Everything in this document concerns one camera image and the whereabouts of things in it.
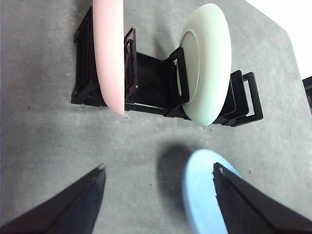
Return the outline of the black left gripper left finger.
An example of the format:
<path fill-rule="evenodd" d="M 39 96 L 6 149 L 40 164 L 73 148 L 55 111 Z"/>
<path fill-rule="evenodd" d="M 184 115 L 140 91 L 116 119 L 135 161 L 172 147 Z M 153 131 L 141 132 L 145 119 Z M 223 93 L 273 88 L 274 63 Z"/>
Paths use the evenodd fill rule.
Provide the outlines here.
<path fill-rule="evenodd" d="M 1 226 L 2 234 L 91 234 L 104 196 L 105 166 Z"/>

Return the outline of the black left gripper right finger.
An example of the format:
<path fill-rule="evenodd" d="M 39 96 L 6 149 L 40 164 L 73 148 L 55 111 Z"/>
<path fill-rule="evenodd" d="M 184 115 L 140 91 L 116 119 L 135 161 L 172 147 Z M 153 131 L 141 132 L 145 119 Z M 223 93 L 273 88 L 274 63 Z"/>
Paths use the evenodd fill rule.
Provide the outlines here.
<path fill-rule="evenodd" d="M 214 185 L 230 234 L 310 234 L 312 222 L 265 195 L 220 163 L 214 164 Z"/>

